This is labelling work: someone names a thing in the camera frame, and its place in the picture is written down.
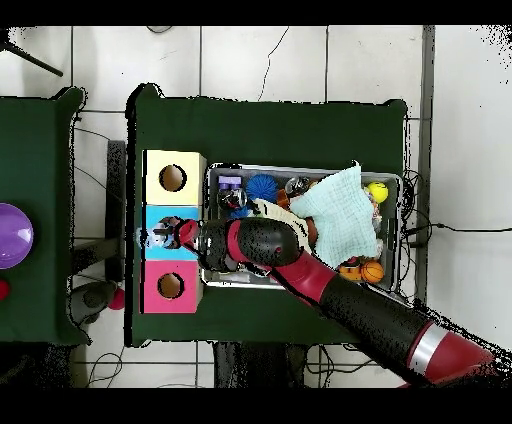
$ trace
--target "clear plastic object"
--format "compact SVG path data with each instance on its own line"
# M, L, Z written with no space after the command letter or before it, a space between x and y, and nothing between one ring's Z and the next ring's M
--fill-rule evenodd
M154 247L168 247L173 241L172 235L155 234L155 232L153 231L156 229L164 230L167 227L168 226L165 225L164 223L159 222L145 234L143 234L141 227L137 228L135 230L135 240L137 242L137 245L140 248L142 248L142 243L144 243L146 249L153 249Z

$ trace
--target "red ball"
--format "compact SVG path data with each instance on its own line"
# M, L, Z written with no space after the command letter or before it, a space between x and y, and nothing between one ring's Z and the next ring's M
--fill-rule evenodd
M119 309L124 308L124 290L118 288L114 293L114 298L112 302L109 303L108 307L113 309L114 311L118 311Z
M0 280L0 300L4 300L11 291L9 283L4 280Z

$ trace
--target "blue spiky ball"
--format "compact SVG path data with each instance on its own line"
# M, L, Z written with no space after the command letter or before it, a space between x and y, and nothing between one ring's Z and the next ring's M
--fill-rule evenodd
M245 188L249 199L263 199L267 202L277 202L277 182L270 175L258 174L249 178Z

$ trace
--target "dark green tablecloth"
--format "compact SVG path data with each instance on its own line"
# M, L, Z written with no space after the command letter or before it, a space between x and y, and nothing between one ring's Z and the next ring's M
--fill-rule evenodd
M0 301L0 341L87 341L68 318L70 255L70 124L83 99L77 88L53 99L0 98L0 202L32 221L34 244L14 268Z
M355 159L364 171L401 175L405 113L401 100L386 105L311 105L167 99L153 85L140 86L127 104L131 118L128 166L135 166L128 189L137 182L135 207L128 205L128 213L134 216L127 219L136 227L141 219L144 149L200 152L208 163L301 168L342 169ZM137 307L140 251L136 245L130 250L134 267L128 254L127 271L134 276L133 313L125 324L127 335L135 341L356 341L289 293L276 290L206 287L195 314L141 315Z

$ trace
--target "orange toy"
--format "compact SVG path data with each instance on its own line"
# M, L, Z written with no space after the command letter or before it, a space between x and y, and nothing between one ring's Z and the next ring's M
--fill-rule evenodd
M361 268L340 267L340 275L350 281L361 281Z
M366 262L361 267L361 277L368 283L378 283L384 277L384 269L377 261Z

